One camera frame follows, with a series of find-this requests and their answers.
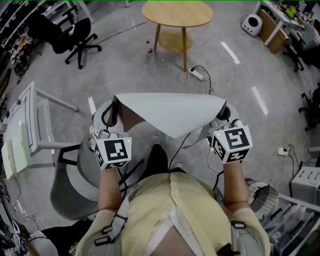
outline concrete floor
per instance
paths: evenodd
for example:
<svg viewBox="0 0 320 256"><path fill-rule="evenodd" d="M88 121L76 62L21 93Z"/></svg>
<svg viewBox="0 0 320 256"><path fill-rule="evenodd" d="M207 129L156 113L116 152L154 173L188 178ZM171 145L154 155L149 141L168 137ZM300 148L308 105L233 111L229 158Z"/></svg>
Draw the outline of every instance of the concrete floor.
<svg viewBox="0 0 320 256"><path fill-rule="evenodd" d="M141 13L143 2L133 1L129 8L120 2L90 2L88 8L96 22L92 32L98 35L102 52L89 50L84 56L84 67L78 69L77 58L66 65L69 55L55 54L49 44L42 48L42 56L36 56L29 70L17 84L18 78L12 74L8 90L8 106L11 106L19 94L31 81L43 91L80 109L72 113L54 104L50 105L51 123L54 139L61 142L80 143L88 133L91 116L88 97L92 96L96 107L119 93L203 93L204 84L190 78L188 84L181 84L183 56L180 53L166 52L158 47L157 53L148 56L146 40L154 42L156 25L148 22L125 31L108 40L108 37L146 21ZM304 66L303 72L294 73L291 59L281 54L271 54L258 37L245 33L240 23L251 13L255 2L207 2L213 9L213 20L204 26L187 29L193 37L194 46L188 50L188 67L204 66L211 77L215 95L232 103L240 118L249 125L253 149L243 162L243 173L255 180L272 178L276 183L282 176L283 158L277 155L278 147L295 146L299 161L308 161L311 156L308 147L320 144L319 131L305 132L306 119L298 108L302 107L301 93L317 88L319 71L313 66ZM238 57L235 64L231 56L221 45L226 42ZM259 91L268 114L265 115L255 98L252 87ZM140 124L130 131L133 137L132 167L141 158L147 160L150 152L150 140L157 130L147 123ZM197 138L193 133L185 142L191 144ZM184 138L169 139L166 146L170 160ZM216 173L207 166L209 146L202 141L191 148L181 150L176 161L184 164L185 171L213 187ZM51 158L50 152L40 152L37 160ZM211 166L222 170L222 164L212 154ZM132 179L139 177L141 170ZM84 196L94 199L98 190L88 184L76 168L68 170L72 184ZM29 169L17 179L21 186L19 201L29 216L34 215L39 228L71 224L60 217L52 208L49 200L55 170ZM293 175L291 159L284 162L284 178L278 186L280 192L289 193L288 184ZM12 180L7 183L13 200L19 194L18 184ZM219 182L223 188L223 178ZM17 219L24 223L29 231L35 231L36 225L21 214Z"/></svg>

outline plastic bottle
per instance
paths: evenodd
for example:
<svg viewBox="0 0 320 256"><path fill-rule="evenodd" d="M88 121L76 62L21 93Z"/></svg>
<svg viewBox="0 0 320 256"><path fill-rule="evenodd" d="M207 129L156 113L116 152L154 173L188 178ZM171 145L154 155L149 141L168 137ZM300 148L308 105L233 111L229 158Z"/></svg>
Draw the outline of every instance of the plastic bottle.
<svg viewBox="0 0 320 256"><path fill-rule="evenodd" d="M151 55L153 53L153 51L152 51L152 48L150 47L149 43L150 43L149 41L146 41L146 53L148 55Z"/></svg>

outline white desk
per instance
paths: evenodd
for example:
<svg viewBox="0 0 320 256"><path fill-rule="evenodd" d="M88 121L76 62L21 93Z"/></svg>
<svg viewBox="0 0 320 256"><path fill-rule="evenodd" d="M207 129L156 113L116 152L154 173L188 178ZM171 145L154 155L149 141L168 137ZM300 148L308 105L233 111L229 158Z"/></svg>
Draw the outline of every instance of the white desk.
<svg viewBox="0 0 320 256"><path fill-rule="evenodd" d="M257 14L261 5L268 7L273 12L273 14L280 19L280 21L279 21L278 25L275 27L274 31L272 31L271 35L264 42L264 46L267 46L270 43L270 41L275 37L275 35L282 28L283 25L292 26L292 27L295 26L295 27L298 27L299 29L304 28L304 26L300 25L296 20L289 19L282 11L280 11L277 8L277 6L275 4L273 4L270 1L258 1L256 3L254 11L253 11L254 14Z"/></svg>
<svg viewBox="0 0 320 256"><path fill-rule="evenodd" d="M40 96L43 100L38 102L37 96ZM48 100L74 112L79 110L77 107L36 89L34 82L30 83L18 99L21 101L20 105L16 102L10 109L10 116L3 120L3 123L7 124L3 136L4 141L11 139L12 133L19 124L26 124L31 156L34 156L40 150L61 149L75 145L54 141Z"/></svg>

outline office chair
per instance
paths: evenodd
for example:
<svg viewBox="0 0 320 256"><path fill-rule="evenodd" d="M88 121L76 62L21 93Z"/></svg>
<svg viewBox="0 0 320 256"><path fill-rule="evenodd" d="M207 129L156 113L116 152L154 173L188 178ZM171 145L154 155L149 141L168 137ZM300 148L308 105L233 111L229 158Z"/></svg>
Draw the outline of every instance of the office chair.
<svg viewBox="0 0 320 256"><path fill-rule="evenodd" d="M101 52L102 48L100 45L87 44L92 38L97 39L98 36L94 33L89 36L91 32L89 18L84 18L77 23L74 22L71 12L75 9L77 9L76 6L68 9L63 14L67 15L71 23L71 27L65 31L62 31L59 25L54 24L38 11L30 15L26 20L26 25L29 28L27 34L30 37L48 42L52 45L56 54L62 54L67 50L72 51L75 47L73 52L66 58L65 63L69 64L70 59L78 53L78 68L81 70L83 68L81 65L82 52L89 48L97 48L98 52Z"/></svg>
<svg viewBox="0 0 320 256"><path fill-rule="evenodd" d="M301 97L305 98L307 103L307 107L299 108L299 113L304 111L307 114L307 127L304 128L305 131L309 131L320 123L320 83L317 85L318 88L314 90L312 98L308 98L305 93L301 94Z"/></svg>
<svg viewBox="0 0 320 256"><path fill-rule="evenodd" d="M296 52L294 52L290 46L288 44L284 44L284 47L286 48L287 52L283 52L282 54L285 56L289 56L294 63L294 72L298 71L299 65L301 66L300 70L304 71L304 66L302 65L302 63L300 62L300 57L303 56L304 54L304 50L302 48L302 44L306 44L305 41L303 40L303 38L301 37L301 35L297 32L297 35L299 36L299 41L293 36L293 35L289 35L291 37L292 40L292 46L294 48L294 50Z"/></svg>

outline power strip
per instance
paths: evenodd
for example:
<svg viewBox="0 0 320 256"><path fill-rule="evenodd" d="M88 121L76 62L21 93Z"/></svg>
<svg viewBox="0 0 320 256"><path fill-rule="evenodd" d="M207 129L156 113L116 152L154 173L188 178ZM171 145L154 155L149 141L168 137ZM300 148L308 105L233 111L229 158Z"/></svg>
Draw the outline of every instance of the power strip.
<svg viewBox="0 0 320 256"><path fill-rule="evenodd" d="M204 81L205 77L200 74L198 71L196 71L195 69L193 69L193 71L191 71L191 68L188 69L188 72L193 75L195 78L197 78L199 81Z"/></svg>

